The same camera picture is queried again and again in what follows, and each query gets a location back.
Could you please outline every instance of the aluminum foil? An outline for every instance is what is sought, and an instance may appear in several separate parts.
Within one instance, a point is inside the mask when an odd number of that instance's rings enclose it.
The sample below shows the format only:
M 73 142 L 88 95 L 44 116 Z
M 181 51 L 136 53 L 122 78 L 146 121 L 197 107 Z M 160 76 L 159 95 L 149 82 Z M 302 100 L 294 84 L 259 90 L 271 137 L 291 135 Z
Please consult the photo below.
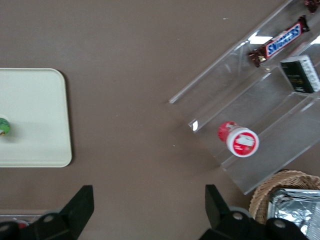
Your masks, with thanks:
M 291 221 L 307 238 L 319 240 L 320 190 L 276 190 L 270 195 L 267 218 Z

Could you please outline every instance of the red and white container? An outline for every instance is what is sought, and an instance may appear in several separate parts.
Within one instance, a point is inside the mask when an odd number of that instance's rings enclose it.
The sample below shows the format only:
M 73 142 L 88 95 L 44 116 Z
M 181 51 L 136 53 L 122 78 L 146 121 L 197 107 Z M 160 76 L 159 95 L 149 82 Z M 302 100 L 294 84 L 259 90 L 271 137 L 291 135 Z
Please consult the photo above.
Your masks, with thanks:
M 234 121 L 224 122 L 219 127 L 218 136 L 230 152 L 240 158 L 250 157 L 259 147 L 258 135 Z

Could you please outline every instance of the screw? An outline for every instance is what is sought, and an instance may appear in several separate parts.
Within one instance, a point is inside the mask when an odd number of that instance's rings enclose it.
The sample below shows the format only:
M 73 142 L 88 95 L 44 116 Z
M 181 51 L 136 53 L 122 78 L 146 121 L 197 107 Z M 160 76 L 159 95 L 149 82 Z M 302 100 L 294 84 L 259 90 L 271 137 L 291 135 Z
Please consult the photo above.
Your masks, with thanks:
M 48 223 L 48 222 L 52 221 L 53 219 L 54 219 L 54 216 L 48 215 L 43 219 L 43 222 Z
M 235 212 L 232 216 L 237 220 L 242 220 L 244 218 L 240 212 Z
M 7 225 L 0 226 L 0 232 L 4 232 L 4 231 L 8 230 L 8 228 L 9 228 L 9 225 L 8 225 L 8 224 L 7 224 Z
M 286 224 L 279 219 L 275 220 L 273 223 L 280 229 L 284 229 L 286 227 Z

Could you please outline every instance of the snickers bar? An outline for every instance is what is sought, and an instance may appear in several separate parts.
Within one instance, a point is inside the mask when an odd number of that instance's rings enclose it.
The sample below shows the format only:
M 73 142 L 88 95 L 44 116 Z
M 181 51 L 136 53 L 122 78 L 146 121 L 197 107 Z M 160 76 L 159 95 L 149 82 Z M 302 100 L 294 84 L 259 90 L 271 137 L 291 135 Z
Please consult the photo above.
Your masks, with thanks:
M 309 12 L 314 14 L 320 4 L 320 0 L 304 0 L 304 5 L 308 8 Z
M 307 25 L 306 16 L 299 17 L 298 21 L 278 36 L 273 37 L 264 45 L 251 51 L 248 55 L 252 59 L 254 65 L 258 68 L 261 63 L 279 52 L 293 40 L 298 38 L 302 33 L 308 32 L 310 29 Z

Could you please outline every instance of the table surface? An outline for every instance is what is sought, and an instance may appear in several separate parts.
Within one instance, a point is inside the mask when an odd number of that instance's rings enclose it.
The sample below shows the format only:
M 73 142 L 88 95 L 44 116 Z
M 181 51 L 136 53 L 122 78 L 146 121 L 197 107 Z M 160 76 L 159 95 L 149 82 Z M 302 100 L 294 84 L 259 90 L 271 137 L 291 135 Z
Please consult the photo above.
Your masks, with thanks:
M 206 184 L 247 208 L 250 194 L 168 100 L 284 2 L 3 1 L 0 67 L 64 74 L 73 158 L 64 168 L 0 168 L 0 209 L 63 207 L 93 185 L 80 240 L 195 240 L 210 226 Z M 318 148 L 286 168 L 320 175 Z

